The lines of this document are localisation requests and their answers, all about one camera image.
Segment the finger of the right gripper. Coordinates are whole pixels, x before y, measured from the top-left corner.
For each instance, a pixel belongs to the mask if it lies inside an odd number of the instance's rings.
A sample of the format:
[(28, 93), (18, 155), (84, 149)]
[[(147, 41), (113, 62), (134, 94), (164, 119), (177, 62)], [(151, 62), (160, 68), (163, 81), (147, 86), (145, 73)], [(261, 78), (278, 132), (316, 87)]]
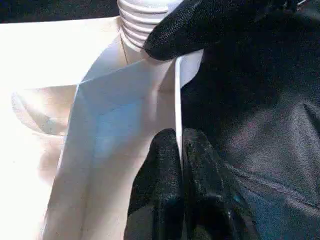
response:
[(218, 43), (249, 21), (248, 0), (184, 0), (152, 30), (144, 50), (171, 60)]

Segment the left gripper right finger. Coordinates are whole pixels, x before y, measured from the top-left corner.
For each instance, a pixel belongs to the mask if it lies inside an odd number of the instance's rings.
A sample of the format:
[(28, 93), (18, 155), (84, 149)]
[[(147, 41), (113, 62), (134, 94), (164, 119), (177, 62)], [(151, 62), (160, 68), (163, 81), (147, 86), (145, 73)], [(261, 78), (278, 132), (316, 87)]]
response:
[(187, 239), (260, 239), (238, 182), (207, 136), (184, 129), (182, 154)]

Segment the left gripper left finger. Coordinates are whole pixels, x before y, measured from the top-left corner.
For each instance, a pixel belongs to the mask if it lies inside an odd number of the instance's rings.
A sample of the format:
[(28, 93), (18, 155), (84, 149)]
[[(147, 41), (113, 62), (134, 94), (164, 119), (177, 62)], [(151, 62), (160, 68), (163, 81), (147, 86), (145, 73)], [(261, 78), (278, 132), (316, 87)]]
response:
[(126, 240), (179, 240), (184, 222), (184, 190), (176, 132), (158, 132), (132, 184)]

